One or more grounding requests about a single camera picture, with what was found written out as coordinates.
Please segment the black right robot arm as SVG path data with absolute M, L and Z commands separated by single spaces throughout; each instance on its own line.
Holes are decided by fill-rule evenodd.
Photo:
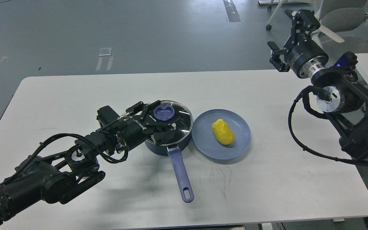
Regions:
M 326 67 L 329 60 L 323 48 L 314 40 L 314 33 L 321 30 L 321 23 L 313 11 L 301 9 L 285 12 L 291 20 L 291 35 L 283 48 L 275 42 L 271 49 L 270 63 L 279 72 L 290 69 L 298 78 L 311 80 L 311 85 L 301 90 L 288 113 L 289 132 L 304 151 L 313 155 L 356 166 L 368 166 L 368 88 L 361 84 L 356 73 L 357 56 L 350 50 L 336 62 Z M 304 145 L 292 130 L 292 114 L 302 101 L 304 109 L 318 119 L 331 122 L 339 133 L 341 150 L 351 159 L 327 156 Z

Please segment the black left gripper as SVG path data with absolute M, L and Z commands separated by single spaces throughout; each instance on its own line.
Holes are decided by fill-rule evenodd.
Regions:
M 126 109 L 124 120 L 117 123 L 117 128 L 129 151 L 146 139 L 155 146 L 170 145 L 182 139 L 182 132 L 178 130 L 179 119 L 161 122 L 155 119 L 154 110 L 160 105 L 161 101 L 140 101 Z

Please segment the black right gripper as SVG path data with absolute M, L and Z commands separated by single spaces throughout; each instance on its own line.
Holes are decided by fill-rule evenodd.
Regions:
M 279 72 L 288 72 L 291 68 L 298 78 L 309 78 L 313 75 L 309 73 L 312 65 L 320 63 L 324 67 L 329 60 L 323 49 L 311 39 L 311 33 L 320 29 L 321 24 L 314 12 L 307 9 L 287 9 L 285 14 L 292 20 L 291 35 L 283 49 L 274 41 L 267 42 L 272 54 L 270 63 Z

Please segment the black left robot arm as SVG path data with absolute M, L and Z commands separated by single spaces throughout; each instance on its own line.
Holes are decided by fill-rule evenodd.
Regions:
M 0 183 L 0 225 L 36 202 L 66 204 L 105 177 L 97 157 L 111 164 L 127 160 L 129 151 L 147 139 L 163 145 L 177 137 L 183 114 L 177 106 L 157 100 L 138 102 L 118 115 L 110 106 L 97 111 L 100 128 L 80 134 L 55 134 Z

